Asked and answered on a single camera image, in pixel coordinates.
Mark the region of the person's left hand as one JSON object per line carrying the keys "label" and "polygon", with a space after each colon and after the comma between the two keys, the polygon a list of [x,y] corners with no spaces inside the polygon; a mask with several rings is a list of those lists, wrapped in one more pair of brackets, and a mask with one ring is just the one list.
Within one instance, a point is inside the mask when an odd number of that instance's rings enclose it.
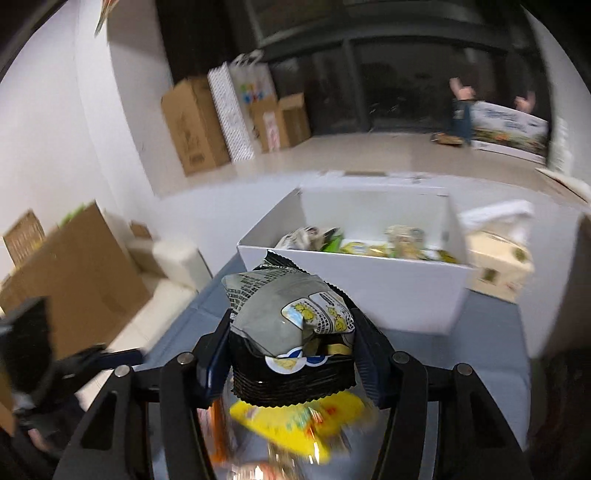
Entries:
{"label": "person's left hand", "polygon": [[36,449],[50,454],[52,452],[52,446],[47,440],[43,437],[43,435],[35,428],[29,429],[27,431],[28,436],[35,446]]}

